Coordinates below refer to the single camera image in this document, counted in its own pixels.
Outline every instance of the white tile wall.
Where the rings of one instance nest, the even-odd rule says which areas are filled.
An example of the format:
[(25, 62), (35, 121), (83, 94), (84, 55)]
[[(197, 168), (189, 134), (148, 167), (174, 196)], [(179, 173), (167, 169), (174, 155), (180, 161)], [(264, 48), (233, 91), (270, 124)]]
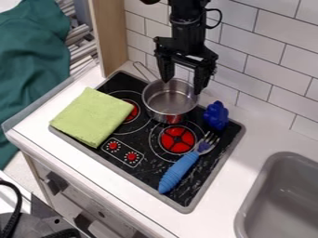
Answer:
[(318, 52), (318, 27), (267, 11), (258, 13), (256, 33)]
[(236, 0), (236, 2), (294, 17), (299, 0)]
[(317, 101), (306, 99), (300, 95), (275, 86), (272, 89), (269, 102), (291, 112), (308, 117), (314, 121), (318, 121)]
[(266, 118), (275, 120), (285, 127), (290, 127), (295, 118), (295, 114), (284, 109), (273, 106), (265, 101), (255, 99), (245, 93), (240, 93), (237, 106), (249, 111), (258, 113), (259, 115), (266, 115)]
[(126, 27), (136, 33), (145, 34), (145, 19), (136, 14), (126, 12)]
[(221, 43), (275, 63), (279, 62), (284, 50), (281, 42), (229, 25), (223, 26)]
[(128, 56), (132, 61), (139, 61), (143, 64), (146, 64), (146, 53), (131, 46), (128, 47)]
[[(257, 16), (257, 9), (246, 5), (238, 4), (228, 0), (214, 0), (207, 6), (208, 8), (219, 8), (223, 13), (223, 22), (239, 28), (252, 31)], [(209, 12), (208, 17), (218, 20), (219, 14)]]
[(307, 95), (308, 98), (318, 100), (318, 80), (312, 79), (311, 86), (308, 89)]
[[(146, 6), (125, 0), (128, 54), (158, 72), (155, 36), (170, 36), (166, 0)], [(219, 70), (204, 93), (226, 100), (318, 140), (318, 0), (213, 0), (220, 26), (205, 45)], [(207, 14), (214, 25), (216, 12)], [(176, 77), (193, 79), (177, 66)]]
[(245, 73), (301, 95), (305, 95), (311, 81), (307, 75), (252, 56), (248, 57)]
[(318, 140), (318, 124), (302, 116), (297, 116), (292, 130)]
[(305, 20), (313, 24), (318, 24), (318, 1), (317, 0), (301, 0), (297, 19)]
[(264, 100), (269, 96), (271, 90), (270, 84), (223, 66), (218, 67), (216, 81)]
[(318, 77), (318, 54), (310, 51), (294, 46), (287, 46), (282, 65), (301, 73)]
[(222, 56), (219, 58), (219, 64), (228, 66), (240, 72), (243, 71), (247, 57), (245, 53), (210, 41), (206, 41), (205, 45)]

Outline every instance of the blue handle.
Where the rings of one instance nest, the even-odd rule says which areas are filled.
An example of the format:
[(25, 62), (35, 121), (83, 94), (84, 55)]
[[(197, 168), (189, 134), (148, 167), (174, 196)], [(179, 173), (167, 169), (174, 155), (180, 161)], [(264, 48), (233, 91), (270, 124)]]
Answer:
[(174, 165), (169, 167), (160, 180), (159, 193), (163, 194), (172, 190), (198, 159), (198, 152), (189, 152), (183, 155)]

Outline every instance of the blue toy knob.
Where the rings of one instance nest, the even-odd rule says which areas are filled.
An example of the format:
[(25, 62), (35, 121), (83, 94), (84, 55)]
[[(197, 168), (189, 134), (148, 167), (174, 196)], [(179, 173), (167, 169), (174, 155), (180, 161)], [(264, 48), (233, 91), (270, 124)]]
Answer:
[(204, 113), (204, 119), (209, 126), (222, 130), (229, 123), (229, 110), (224, 107), (222, 102), (217, 100), (208, 105)]

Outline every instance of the black stovetop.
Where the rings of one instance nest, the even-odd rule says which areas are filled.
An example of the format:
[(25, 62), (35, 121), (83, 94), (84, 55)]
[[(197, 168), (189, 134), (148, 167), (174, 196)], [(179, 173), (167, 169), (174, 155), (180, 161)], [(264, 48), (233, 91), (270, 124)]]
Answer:
[(114, 169), (115, 172), (177, 210), (186, 212), (189, 207), (192, 210), (207, 189), (207, 183), (212, 182), (210, 177), (214, 169), (219, 170), (219, 164), (224, 163), (222, 155), (229, 149), (242, 127), (230, 121), (224, 131), (216, 132), (221, 137), (218, 146), (209, 154), (201, 156), (174, 190), (161, 195), (157, 191), (161, 177), (182, 154), (192, 150), (210, 127), (203, 120), (205, 109), (202, 107), (189, 112), (187, 120), (179, 125), (170, 126), (151, 120), (141, 101), (141, 93), (146, 85), (147, 83), (126, 73), (117, 73), (98, 88), (98, 91), (132, 103), (135, 110), (97, 149), (75, 139), (67, 140), (73, 145), (75, 143), (77, 148), (79, 144), (84, 146), (84, 152), (89, 151), (88, 154), (93, 152), (98, 155), (99, 161), (104, 165), (115, 165), (119, 168)]

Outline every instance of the stainless steel sink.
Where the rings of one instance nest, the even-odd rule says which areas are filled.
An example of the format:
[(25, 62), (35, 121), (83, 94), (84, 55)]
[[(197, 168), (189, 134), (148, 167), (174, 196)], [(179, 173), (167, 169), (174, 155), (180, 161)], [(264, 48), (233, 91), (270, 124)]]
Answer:
[(291, 152), (273, 155), (234, 227), (239, 238), (317, 238), (318, 164)]

